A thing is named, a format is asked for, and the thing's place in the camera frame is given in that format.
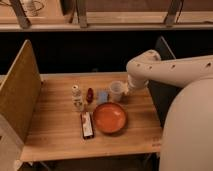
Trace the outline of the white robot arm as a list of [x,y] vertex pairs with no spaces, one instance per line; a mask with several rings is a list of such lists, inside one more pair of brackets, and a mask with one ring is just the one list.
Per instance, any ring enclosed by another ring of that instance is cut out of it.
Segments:
[[164,60],[148,50],[126,70],[131,90],[150,80],[181,89],[165,120],[159,171],[213,171],[213,55]]

